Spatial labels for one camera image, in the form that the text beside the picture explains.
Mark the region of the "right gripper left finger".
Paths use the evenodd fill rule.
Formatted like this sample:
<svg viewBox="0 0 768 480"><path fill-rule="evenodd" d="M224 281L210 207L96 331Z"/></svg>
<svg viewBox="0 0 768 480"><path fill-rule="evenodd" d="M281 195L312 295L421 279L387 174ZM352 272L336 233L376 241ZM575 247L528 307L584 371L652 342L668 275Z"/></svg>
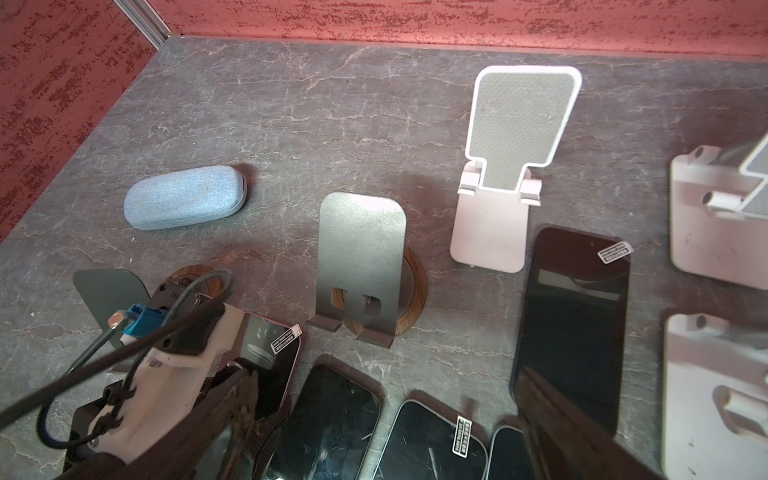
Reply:
<svg viewBox="0 0 768 480"><path fill-rule="evenodd" d="M243 479L245 443L255 422L258 373L239 369L212 389L177 426L126 463L97 453L61 479Z"/></svg>

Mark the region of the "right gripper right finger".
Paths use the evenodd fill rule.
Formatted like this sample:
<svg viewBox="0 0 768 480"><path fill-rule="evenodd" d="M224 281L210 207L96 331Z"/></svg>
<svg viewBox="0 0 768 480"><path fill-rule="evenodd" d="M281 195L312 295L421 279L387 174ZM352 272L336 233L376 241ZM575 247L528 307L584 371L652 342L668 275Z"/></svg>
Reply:
<svg viewBox="0 0 768 480"><path fill-rule="evenodd" d="M658 479L534 370L514 387L526 448L538 479Z"/></svg>

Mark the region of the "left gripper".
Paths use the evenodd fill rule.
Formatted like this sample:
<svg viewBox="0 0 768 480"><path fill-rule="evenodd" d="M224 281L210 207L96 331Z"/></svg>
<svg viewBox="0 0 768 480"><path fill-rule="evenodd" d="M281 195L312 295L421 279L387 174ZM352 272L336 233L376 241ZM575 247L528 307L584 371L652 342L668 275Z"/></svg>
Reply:
<svg viewBox="0 0 768 480"><path fill-rule="evenodd" d="M227 379L230 377L230 375L232 375L232 373L234 373L235 371L237 371L237 370L239 370L239 369L245 369L245 368L243 368L243 367L231 367L231 368L227 369L227 370L225 371L225 378L224 378L224 380L223 380L221 383L219 383L217 386L221 385L221 384L222 384L224 381L226 381L226 380L227 380ZM195 404L194 404L193 408L194 408L195 406L197 406L199 403L201 403L201 402L202 402L202 401L203 401L203 400L204 400L204 399L207 397L207 395L205 395L205 397L204 397L202 400L199 400L199 399L198 399L198 397L197 397L197 399L196 399L196 401L195 401ZM92 449L92 445L93 445L94 441L95 441L95 440L93 440L93 441L89 442L88 444L86 444L86 446L84 446L84 447L80 447L80 448L78 448L78 449L77 449L77 454L78 454L78 455L79 455L79 456L82 458L82 460L81 460L81 461L79 461L79 462L77 462L77 463L75 463L75 465L77 465L77 464L79 464L79 463L81 463L81 462L83 462L83 461L85 461L85 460L87 460L87 459L91 458L91 457L92 457L92 456L94 456L95 454L97 454L97 452L95 452L95 451Z"/></svg>

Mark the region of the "black phone with sticker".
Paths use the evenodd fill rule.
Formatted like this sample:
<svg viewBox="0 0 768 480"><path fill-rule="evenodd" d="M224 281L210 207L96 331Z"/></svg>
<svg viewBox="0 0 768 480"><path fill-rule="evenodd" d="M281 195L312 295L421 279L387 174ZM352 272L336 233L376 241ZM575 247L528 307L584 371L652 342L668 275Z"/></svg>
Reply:
<svg viewBox="0 0 768 480"><path fill-rule="evenodd" d="M618 426L632 247L562 227L536 236L510 381L530 368L609 435Z"/></svg>

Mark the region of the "purple edged phone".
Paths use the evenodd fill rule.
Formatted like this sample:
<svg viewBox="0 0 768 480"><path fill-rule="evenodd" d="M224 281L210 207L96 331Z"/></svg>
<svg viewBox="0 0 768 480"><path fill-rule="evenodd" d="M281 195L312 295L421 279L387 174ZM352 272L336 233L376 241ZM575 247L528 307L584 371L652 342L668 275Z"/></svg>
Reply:
<svg viewBox="0 0 768 480"><path fill-rule="evenodd" d="M303 346L299 324L288 326L246 312L233 355L247 360L258 372L255 416L265 418L286 402L290 383Z"/></svg>

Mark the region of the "black phone stand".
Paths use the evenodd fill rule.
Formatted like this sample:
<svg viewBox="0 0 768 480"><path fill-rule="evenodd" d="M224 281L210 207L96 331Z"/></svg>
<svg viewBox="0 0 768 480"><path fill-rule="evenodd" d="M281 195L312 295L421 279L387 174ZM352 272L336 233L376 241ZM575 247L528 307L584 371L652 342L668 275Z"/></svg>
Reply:
<svg viewBox="0 0 768 480"><path fill-rule="evenodd" d="M417 400L406 400L377 462L382 480L485 477L488 453L473 435L473 422L461 415L450 420Z"/></svg>

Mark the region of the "white phone stand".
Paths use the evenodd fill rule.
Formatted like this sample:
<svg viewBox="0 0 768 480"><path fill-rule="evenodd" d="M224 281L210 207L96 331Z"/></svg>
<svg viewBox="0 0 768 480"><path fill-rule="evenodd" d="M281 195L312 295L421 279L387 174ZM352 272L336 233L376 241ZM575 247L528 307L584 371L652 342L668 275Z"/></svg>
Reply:
<svg viewBox="0 0 768 480"><path fill-rule="evenodd" d="M450 255L504 273L522 270L528 217L541 204L535 169L556 154L582 75L571 66L489 66L476 77Z"/></svg>
<svg viewBox="0 0 768 480"><path fill-rule="evenodd" d="M766 136L673 158L670 257L687 273L767 288Z"/></svg>
<svg viewBox="0 0 768 480"><path fill-rule="evenodd" d="M664 325L663 363L665 476L766 478L766 327L672 315Z"/></svg>

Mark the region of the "grey oval pad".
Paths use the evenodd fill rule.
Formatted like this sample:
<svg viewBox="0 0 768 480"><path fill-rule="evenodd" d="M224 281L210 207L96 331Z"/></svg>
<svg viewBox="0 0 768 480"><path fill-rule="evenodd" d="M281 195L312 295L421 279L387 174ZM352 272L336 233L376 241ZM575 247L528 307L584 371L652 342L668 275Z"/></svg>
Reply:
<svg viewBox="0 0 768 480"><path fill-rule="evenodd" d="M127 192L123 213L133 227L149 231L200 224L239 211L246 177L227 165L171 172L137 182Z"/></svg>

